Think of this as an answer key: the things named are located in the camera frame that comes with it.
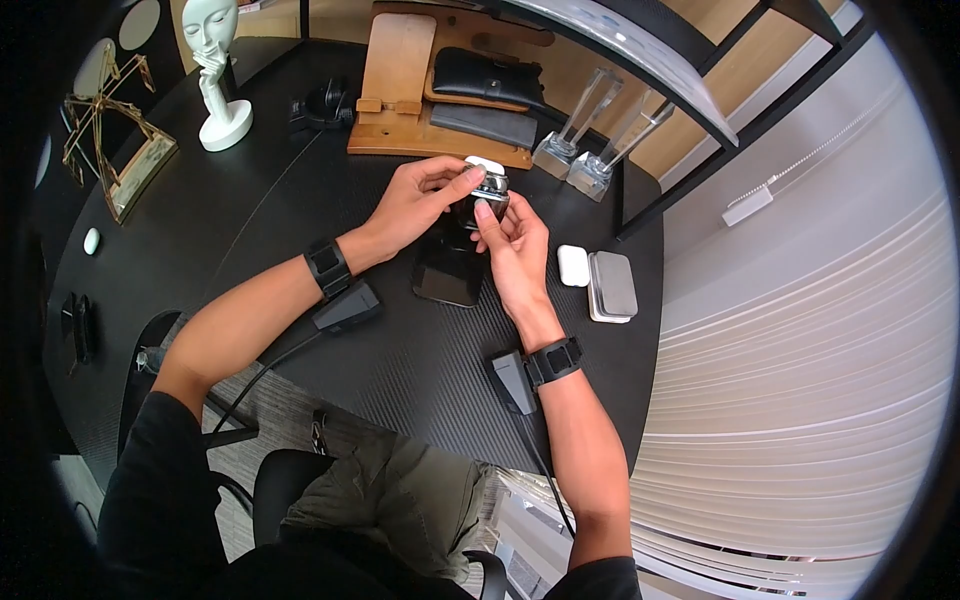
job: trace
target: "black sleeve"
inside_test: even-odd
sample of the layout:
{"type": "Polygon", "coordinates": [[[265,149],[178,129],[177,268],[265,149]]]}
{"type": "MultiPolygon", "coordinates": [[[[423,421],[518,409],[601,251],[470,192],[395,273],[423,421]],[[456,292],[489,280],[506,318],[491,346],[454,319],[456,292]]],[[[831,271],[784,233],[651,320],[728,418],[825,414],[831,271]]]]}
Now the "black sleeve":
{"type": "Polygon", "coordinates": [[[557,582],[543,600],[596,598],[597,600],[640,600],[633,557],[621,556],[581,564],[557,582]]]}
{"type": "Polygon", "coordinates": [[[100,512],[97,553],[125,597],[188,594],[227,566],[200,425],[166,394],[147,395],[100,512]]]}

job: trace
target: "gray carpet floor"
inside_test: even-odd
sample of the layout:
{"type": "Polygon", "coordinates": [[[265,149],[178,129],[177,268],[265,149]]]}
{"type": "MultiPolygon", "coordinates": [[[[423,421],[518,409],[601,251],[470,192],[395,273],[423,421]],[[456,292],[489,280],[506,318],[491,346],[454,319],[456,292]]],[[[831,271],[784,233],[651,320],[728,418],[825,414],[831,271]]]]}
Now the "gray carpet floor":
{"type": "MultiPolygon", "coordinates": [[[[182,321],[171,330],[164,346],[168,346],[172,341],[182,321]]],[[[258,364],[251,365],[215,386],[213,394],[232,401],[259,369],[258,364]]],[[[253,440],[211,448],[207,452],[210,468],[229,475],[248,491],[252,491],[257,469],[269,452],[278,448],[313,450],[310,424],[313,411],[317,408],[324,408],[331,417],[335,416],[335,419],[328,420],[324,429],[327,449],[334,457],[347,452],[352,448],[353,440],[359,439],[364,431],[373,428],[373,425],[324,403],[320,398],[311,397],[286,379],[268,372],[237,409],[241,419],[255,422],[259,426],[259,435],[253,440]]],[[[205,407],[204,431],[211,431],[217,420],[217,415],[205,407]]],[[[495,548],[496,537],[490,524],[496,499],[505,490],[506,487],[495,477],[488,485],[480,513],[480,532],[471,546],[472,549],[493,551],[495,548]]],[[[223,501],[217,508],[217,524],[227,558],[233,561],[253,548],[252,521],[228,492],[221,490],[221,496],[223,501]]],[[[482,581],[482,570],[479,565],[472,564],[464,589],[477,597],[482,581]]]]}

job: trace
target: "white poster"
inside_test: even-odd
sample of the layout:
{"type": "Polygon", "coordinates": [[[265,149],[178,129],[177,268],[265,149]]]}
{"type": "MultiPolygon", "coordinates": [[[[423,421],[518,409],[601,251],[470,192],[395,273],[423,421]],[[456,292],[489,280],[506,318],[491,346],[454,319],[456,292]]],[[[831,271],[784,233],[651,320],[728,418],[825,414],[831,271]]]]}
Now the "white poster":
{"type": "Polygon", "coordinates": [[[634,62],[676,91],[734,145],[739,145],[736,133],[693,65],[633,21],[591,0],[506,1],[563,23],[634,62]]]}

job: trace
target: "white blinds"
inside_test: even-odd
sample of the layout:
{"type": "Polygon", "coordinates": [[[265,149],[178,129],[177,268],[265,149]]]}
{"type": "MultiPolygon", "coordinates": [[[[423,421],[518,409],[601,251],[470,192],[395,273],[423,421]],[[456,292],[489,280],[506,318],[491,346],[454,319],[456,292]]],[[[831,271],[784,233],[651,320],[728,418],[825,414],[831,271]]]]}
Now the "white blinds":
{"type": "Polygon", "coordinates": [[[952,375],[953,227],[942,184],[916,188],[826,266],[661,333],[631,480],[638,564],[730,598],[860,585],[924,475],[952,375]]]}

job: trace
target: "hand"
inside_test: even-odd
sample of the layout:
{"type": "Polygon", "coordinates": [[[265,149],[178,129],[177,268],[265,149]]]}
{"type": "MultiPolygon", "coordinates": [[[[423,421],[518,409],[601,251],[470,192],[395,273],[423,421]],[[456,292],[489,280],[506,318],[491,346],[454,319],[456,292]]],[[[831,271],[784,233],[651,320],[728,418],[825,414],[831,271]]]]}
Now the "hand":
{"type": "Polygon", "coordinates": [[[476,203],[473,216],[480,230],[470,239],[477,242],[478,252],[490,248],[493,283],[529,354],[566,336],[546,293],[549,232],[526,198],[508,193],[510,205],[502,224],[486,201],[476,203]]]}
{"type": "Polygon", "coordinates": [[[473,191],[487,171],[477,167],[461,174],[466,165],[452,156],[435,156],[398,167],[367,223],[337,238],[350,270],[356,275],[390,260],[473,191]]]}
{"type": "Polygon", "coordinates": [[[223,51],[219,43],[214,51],[209,54],[194,52],[193,60],[202,67],[200,70],[201,85],[216,84],[227,69],[227,53],[223,51]]]}

